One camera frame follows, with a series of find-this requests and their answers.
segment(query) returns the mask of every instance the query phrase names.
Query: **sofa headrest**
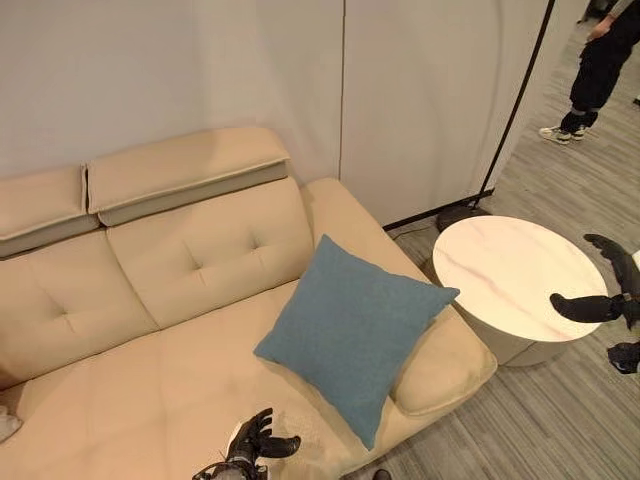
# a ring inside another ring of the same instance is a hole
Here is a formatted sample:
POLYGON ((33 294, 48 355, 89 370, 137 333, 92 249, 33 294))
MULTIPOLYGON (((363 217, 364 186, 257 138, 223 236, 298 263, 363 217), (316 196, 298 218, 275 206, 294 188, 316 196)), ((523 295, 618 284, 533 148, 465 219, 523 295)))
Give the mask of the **sofa headrest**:
POLYGON ((287 176, 289 154, 265 128, 206 130, 89 163, 89 212, 118 225, 287 176))
POLYGON ((98 228, 86 191, 84 166, 0 179, 0 258, 98 228))

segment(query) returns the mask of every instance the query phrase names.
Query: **white wall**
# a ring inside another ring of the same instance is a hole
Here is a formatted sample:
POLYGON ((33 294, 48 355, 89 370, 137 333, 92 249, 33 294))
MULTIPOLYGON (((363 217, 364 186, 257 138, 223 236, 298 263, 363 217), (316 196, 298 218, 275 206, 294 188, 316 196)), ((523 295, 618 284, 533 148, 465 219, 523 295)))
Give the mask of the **white wall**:
POLYGON ((547 0, 347 0, 342 180, 382 224, 480 189, 547 0))
POLYGON ((0 175, 207 127, 337 175, 340 0, 2 0, 0 175))

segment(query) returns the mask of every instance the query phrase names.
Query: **round side table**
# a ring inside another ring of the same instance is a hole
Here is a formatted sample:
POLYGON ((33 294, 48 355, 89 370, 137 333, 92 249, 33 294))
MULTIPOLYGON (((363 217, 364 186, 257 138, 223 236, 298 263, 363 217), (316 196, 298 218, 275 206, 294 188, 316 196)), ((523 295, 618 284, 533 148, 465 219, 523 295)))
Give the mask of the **round side table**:
POLYGON ((535 223, 483 216, 460 221, 436 241, 433 265, 456 306, 500 365, 543 362, 595 331, 557 313, 549 296, 607 295, 600 272, 578 247, 535 223))

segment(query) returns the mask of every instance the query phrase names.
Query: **person's hand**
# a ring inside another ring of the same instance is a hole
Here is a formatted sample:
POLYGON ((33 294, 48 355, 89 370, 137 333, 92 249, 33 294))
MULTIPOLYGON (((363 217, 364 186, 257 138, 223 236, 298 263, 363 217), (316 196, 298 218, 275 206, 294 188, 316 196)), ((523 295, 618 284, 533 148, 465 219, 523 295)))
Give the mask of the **person's hand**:
POLYGON ((604 19, 599 24, 593 27, 593 30, 591 30, 591 33, 587 37, 587 42, 595 40, 596 38, 603 37, 604 35, 609 33, 609 30, 611 30, 611 24, 614 20, 615 18, 611 15, 607 15, 606 17, 604 17, 604 19))

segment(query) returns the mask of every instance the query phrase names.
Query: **sofa armrest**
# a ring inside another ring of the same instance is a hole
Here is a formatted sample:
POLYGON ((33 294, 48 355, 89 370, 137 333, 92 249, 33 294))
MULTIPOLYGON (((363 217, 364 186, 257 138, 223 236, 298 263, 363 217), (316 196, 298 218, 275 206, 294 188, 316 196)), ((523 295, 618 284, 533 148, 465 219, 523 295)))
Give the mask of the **sofa armrest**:
POLYGON ((428 282, 420 269, 338 180, 316 180, 303 187, 301 193, 315 245, 326 233, 349 253, 389 273, 428 282))
MULTIPOLYGON (((316 245, 326 233, 387 272, 428 282, 339 181, 312 182, 302 189, 302 198, 316 245)), ((404 414, 426 415, 469 398, 496 368, 493 354, 448 306, 416 343, 390 396, 404 414)))

